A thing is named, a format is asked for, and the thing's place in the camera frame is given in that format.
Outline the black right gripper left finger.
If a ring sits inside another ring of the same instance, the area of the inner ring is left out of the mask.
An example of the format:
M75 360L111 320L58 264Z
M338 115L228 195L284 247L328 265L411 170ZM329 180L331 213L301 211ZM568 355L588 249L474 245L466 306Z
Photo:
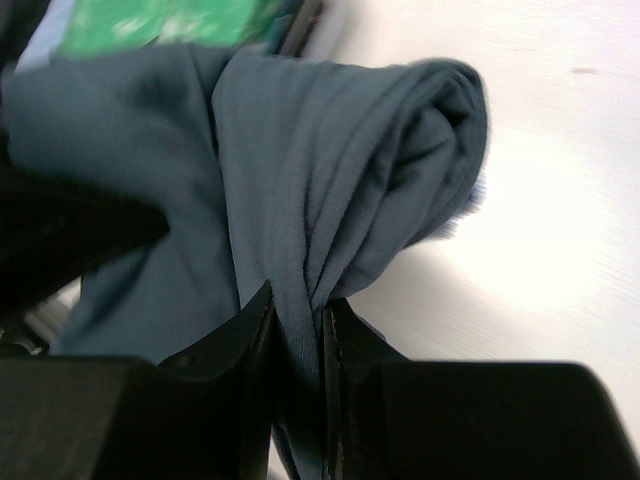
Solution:
M5 479L263 479L275 308L269 284L158 365L1 357Z

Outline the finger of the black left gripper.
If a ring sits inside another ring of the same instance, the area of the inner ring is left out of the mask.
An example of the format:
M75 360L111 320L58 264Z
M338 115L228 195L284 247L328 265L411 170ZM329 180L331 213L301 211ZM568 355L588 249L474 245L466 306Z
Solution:
M168 232L157 207L92 185L1 168L1 318Z

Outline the slate blue garment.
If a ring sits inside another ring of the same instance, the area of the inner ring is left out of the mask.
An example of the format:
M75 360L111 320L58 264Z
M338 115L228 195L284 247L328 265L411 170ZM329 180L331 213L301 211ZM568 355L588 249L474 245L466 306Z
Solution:
M14 71L2 97L14 166L151 202L170 226L84 278L53 352L156 363L270 283L274 437L291 477L324 478L322 310L467 198L488 129L477 71L170 45Z

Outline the light blue garment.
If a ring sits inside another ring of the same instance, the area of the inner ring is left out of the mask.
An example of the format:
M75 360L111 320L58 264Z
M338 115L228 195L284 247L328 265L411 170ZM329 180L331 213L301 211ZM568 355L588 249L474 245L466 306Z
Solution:
M74 0L53 0L17 60L17 72L50 64L61 45L75 5Z

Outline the green white tie-dye shirt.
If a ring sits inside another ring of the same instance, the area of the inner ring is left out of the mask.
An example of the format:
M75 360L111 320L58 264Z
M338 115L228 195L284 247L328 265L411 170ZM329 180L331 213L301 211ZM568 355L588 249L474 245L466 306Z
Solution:
M264 39L282 1L77 1L57 53L89 57L145 45L234 46Z

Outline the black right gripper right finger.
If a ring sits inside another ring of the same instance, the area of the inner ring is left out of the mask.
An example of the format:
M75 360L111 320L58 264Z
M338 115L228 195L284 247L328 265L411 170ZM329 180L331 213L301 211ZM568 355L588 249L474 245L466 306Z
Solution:
M575 363L414 361L345 300L323 313L332 479L635 479L596 376Z

